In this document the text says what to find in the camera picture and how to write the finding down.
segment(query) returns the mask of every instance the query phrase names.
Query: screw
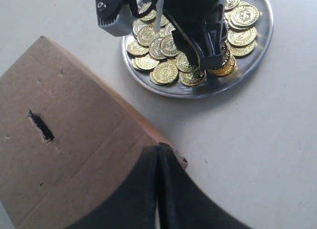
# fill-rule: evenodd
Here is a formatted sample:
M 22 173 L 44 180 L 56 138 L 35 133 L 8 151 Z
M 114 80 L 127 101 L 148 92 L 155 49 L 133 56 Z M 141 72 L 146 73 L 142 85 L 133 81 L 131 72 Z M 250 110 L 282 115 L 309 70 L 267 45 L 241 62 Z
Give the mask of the screw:
M 104 4 L 103 2 L 100 2 L 97 4 L 97 8 L 99 11 L 104 11 L 106 9 L 107 5 Z

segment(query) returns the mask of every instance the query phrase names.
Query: silver plate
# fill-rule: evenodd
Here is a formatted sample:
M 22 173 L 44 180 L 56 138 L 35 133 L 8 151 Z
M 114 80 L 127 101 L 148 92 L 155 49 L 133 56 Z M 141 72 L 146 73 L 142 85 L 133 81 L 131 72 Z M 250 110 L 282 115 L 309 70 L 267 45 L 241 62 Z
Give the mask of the silver plate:
M 142 6 L 142 4 L 149 1 L 150 0 L 140 0 L 139 6 Z M 127 54 L 126 50 L 128 44 L 134 40 L 132 33 L 123 37 L 122 39 L 122 53 L 128 70 L 132 76 L 146 89 L 154 93 L 173 98 L 202 98 L 229 89 L 247 77 L 251 72 L 256 70 L 269 47 L 273 35 L 273 12 L 269 0 L 243 1 L 254 5 L 260 12 L 260 17 L 255 24 L 255 28 L 258 32 L 256 39 L 258 45 L 256 46 L 255 50 L 247 57 L 236 59 L 237 68 L 230 75 L 225 77 L 215 77 L 208 75 L 207 80 L 197 87 L 186 87 L 179 81 L 167 86 L 157 86 L 150 81 L 148 72 L 136 71 L 131 64 L 131 58 Z

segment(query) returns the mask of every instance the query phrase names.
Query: white cable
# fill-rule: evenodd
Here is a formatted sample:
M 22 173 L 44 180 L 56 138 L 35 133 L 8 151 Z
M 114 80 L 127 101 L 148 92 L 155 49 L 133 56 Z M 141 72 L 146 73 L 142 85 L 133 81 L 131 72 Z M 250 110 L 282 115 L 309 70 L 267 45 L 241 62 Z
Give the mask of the white cable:
M 157 5 L 156 5 L 156 8 L 157 8 L 157 17 L 155 19 L 155 23 L 154 23 L 154 30 L 155 32 L 159 32 L 159 29 L 160 29 L 160 20 L 162 18 L 162 15 L 163 15 L 163 4 L 164 4 L 164 0 L 158 0 L 157 1 Z

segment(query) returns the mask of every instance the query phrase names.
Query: white table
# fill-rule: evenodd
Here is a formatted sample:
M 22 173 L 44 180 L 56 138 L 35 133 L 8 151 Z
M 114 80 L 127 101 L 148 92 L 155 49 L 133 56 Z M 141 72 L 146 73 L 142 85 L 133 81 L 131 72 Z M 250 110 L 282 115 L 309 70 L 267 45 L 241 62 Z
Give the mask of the white table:
M 275 31 L 260 68 L 210 98 L 141 87 L 123 63 L 121 39 L 98 28 L 95 0 L 0 0 L 0 75 L 45 35 L 168 136 L 225 210 L 257 229 L 316 229 L 316 0 L 270 1 Z

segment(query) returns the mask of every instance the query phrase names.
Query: cardboard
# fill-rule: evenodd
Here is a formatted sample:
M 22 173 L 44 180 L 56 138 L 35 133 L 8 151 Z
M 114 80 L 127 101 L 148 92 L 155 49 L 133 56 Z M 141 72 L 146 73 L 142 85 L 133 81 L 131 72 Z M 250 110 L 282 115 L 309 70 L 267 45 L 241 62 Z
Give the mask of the cardboard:
M 144 146 L 170 144 L 45 37 L 0 77 L 0 103 L 0 201 L 17 229 L 65 228 L 116 190 Z

